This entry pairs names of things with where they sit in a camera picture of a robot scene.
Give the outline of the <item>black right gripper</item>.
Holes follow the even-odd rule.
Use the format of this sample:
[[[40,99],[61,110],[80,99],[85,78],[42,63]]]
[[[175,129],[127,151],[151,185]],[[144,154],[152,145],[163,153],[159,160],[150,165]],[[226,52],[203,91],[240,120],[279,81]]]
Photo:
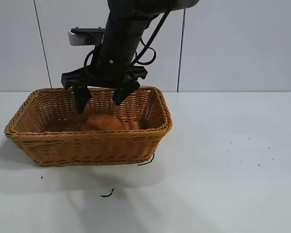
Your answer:
[[[131,65],[136,45],[95,46],[85,57],[83,66],[61,75],[64,89],[73,87],[75,107],[79,114],[84,112],[91,93],[87,86],[115,88],[113,101],[119,106],[132,92],[133,83],[145,79],[148,71],[144,66]]]

